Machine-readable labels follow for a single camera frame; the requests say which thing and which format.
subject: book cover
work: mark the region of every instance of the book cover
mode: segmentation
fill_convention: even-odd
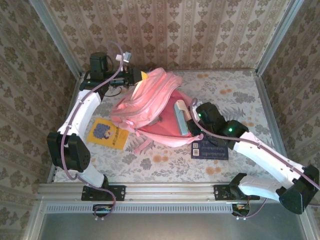
[[[213,137],[203,136],[202,140],[191,143],[191,158],[192,159],[212,159],[212,160],[229,160],[228,147],[215,146],[217,144]]]
[[[129,132],[115,126],[110,120],[97,118],[89,132],[87,141],[106,147],[123,150]]]

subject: pink backpack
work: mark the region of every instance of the pink backpack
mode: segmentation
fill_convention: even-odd
[[[136,88],[130,90],[111,110],[113,124],[148,137],[134,152],[138,153],[152,140],[170,146],[180,147],[193,141],[201,140],[203,135],[192,136],[191,133],[181,136],[176,120],[174,105],[183,100],[189,106],[192,98],[176,90],[182,84],[182,78],[163,68],[148,73]]]

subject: metal plate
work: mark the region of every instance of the metal plate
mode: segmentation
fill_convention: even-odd
[[[126,195],[125,185],[110,185],[111,191],[117,201],[124,201]],[[84,186],[81,195],[82,201],[112,201],[112,196],[108,192],[96,190],[94,188]]]
[[[214,197],[216,201],[223,201],[223,200],[260,200],[259,196],[251,195],[247,196],[242,194],[240,199],[236,199],[236,196],[233,195],[230,191],[230,187],[228,184],[219,184],[219,185],[214,185]]]
[[[46,214],[92,214],[93,203],[48,203]],[[134,204],[121,202],[115,205],[115,214],[230,214],[232,205],[227,203],[142,203]]]

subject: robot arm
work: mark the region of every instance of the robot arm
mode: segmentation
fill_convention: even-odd
[[[318,191],[319,170],[316,167],[313,165],[304,167],[282,156],[264,144],[240,122],[225,121],[217,107],[210,102],[198,106],[196,113],[199,116],[199,123],[192,114],[196,126],[189,124],[193,134],[199,134],[201,129],[214,136],[219,145],[228,146],[231,150],[245,155],[275,178],[275,180],[259,179],[246,173],[239,173],[229,184],[233,195],[265,197],[280,202],[295,214],[304,212]]]
[[[124,54],[124,62],[129,62],[130,54]],[[108,71],[107,55],[103,52],[95,52],[90,56],[91,70],[85,74],[84,81],[80,85],[76,103],[69,114],[66,121],[58,129],[57,132],[50,132],[47,136],[47,144],[55,166],[64,168],[61,156],[61,142],[66,129],[66,138],[64,141],[64,159],[66,167],[71,174],[77,174],[82,180],[97,188],[108,188],[108,178],[100,173],[91,163],[91,155],[85,144],[85,131],[88,123],[103,100],[109,86],[122,86],[128,88],[133,86],[142,79],[147,77],[147,74],[137,68],[130,69],[124,66],[117,76],[90,94],[83,102],[86,96],[93,88],[101,84],[112,76],[114,73]],[[76,111],[76,114],[71,121],[71,117]]]

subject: patterned wall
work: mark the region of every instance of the patterned wall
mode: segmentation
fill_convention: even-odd
[[[47,180],[75,78],[28,1],[0,1],[0,239],[19,239]]]
[[[259,62],[289,0],[44,0],[82,69],[108,40],[140,68],[245,69]]]
[[[288,156],[320,169],[320,0],[304,1],[262,77]]]

